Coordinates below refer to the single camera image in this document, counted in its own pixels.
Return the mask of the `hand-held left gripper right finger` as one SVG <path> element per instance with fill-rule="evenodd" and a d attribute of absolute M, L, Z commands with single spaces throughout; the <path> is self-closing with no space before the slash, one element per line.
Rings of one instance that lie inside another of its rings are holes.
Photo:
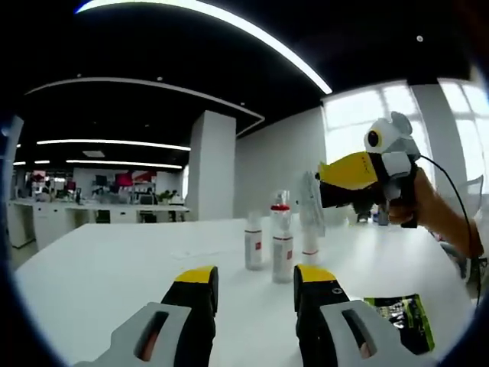
<path fill-rule="evenodd" d="M 394 326 L 366 302 L 349 300 L 329 271 L 299 264 L 293 283 L 304 366 L 420 365 Z"/>

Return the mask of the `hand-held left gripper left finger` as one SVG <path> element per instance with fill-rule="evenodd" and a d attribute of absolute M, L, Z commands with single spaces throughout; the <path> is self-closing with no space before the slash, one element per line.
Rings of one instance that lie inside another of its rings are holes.
<path fill-rule="evenodd" d="M 150 302 L 111 334 L 110 346 L 77 366 L 207 366 L 216 335 L 219 270 L 177 276 L 159 303 Z"/>

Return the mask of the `person's right hand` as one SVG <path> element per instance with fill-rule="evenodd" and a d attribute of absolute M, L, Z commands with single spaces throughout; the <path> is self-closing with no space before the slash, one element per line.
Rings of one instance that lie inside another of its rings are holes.
<path fill-rule="evenodd" d="M 418 226 L 418 205 L 416 198 L 417 173 L 418 167 L 414 165 L 407 176 L 397 179 L 395 184 L 399 189 L 399 194 L 396 198 L 388 201 L 389 216 L 397 215 L 397 224 L 405 229 L 415 229 Z"/>

